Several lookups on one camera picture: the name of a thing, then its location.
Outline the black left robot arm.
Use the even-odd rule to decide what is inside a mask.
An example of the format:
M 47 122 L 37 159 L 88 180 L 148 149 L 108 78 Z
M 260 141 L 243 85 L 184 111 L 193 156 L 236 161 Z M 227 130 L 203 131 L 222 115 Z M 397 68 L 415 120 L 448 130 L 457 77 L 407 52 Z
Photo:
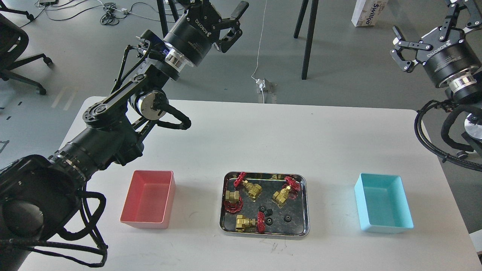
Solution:
M 170 105 L 163 91 L 185 65 L 198 66 L 215 45 L 227 52 L 242 36 L 241 1 L 222 18 L 208 0 L 180 0 L 181 17 L 163 36 L 146 30 L 136 50 L 140 60 L 119 70 L 111 94 L 83 113 L 86 128 L 45 158 L 29 155 L 1 170 L 1 270 L 17 271 L 31 252 L 63 257 L 91 268 L 104 266 L 108 246 L 97 224 L 106 198 L 87 182 L 110 164 L 141 157 L 143 140 L 155 127 L 187 130 L 191 120 Z

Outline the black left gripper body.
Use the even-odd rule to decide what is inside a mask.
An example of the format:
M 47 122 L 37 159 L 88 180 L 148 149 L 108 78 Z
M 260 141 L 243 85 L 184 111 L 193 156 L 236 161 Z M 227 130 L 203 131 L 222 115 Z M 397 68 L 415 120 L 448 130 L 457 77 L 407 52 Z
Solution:
M 219 31 L 212 26 L 219 22 L 221 15 L 208 0 L 179 0 L 178 3 L 185 12 L 164 41 L 198 66 L 219 39 Z

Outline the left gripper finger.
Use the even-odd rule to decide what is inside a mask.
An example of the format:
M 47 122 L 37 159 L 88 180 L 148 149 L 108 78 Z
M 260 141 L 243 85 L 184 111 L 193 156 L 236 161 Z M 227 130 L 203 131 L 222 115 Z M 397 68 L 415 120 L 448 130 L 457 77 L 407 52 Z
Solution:
M 223 38 L 215 42 L 215 48 L 219 52 L 226 53 L 242 34 L 243 31 L 241 29 L 231 28 Z
M 229 18 L 224 18 L 219 23 L 219 29 L 237 29 L 240 26 L 239 19 L 248 9 L 249 3 L 246 1 L 240 1 L 235 10 L 231 13 Z

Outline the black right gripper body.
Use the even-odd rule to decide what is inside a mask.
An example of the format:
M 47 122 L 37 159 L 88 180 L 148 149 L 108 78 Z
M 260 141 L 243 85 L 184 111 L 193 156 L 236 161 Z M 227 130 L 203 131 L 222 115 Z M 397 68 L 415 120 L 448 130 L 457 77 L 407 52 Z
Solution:
M 436 88 L 448 86 L 449 77 L 466 69 L 475 73 L 481 61 L 475 55 L 462 29 L 450 29 L 440 40 L 441 30 L 436 27 L 422 37 L 419 62 Z

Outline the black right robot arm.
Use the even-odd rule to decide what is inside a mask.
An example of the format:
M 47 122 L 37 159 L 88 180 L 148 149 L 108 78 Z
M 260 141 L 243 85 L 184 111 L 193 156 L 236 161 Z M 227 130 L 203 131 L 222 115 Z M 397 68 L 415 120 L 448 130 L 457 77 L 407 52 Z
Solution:
M 481 60 L 469 45 L 466 35 L 481 29 L 481 11 L 475 0 L 447 0 L 444 22 L 417 42 L 407 41 L 393 26 L 394 48 L 390 55 L 403 72 L 420 64 L 436 88 L 444 88 L 447 99 L 430 100 L 414 121 L 415 136 L 431 153 L 460 167 L 480 172 L 480 163 L 468 161 L 469 153 L 481 156 Z M 442 109 L 448 116 L 441 125 L 441 139 L 456 155 L 433 144 L 422 129 L 424 115 Z

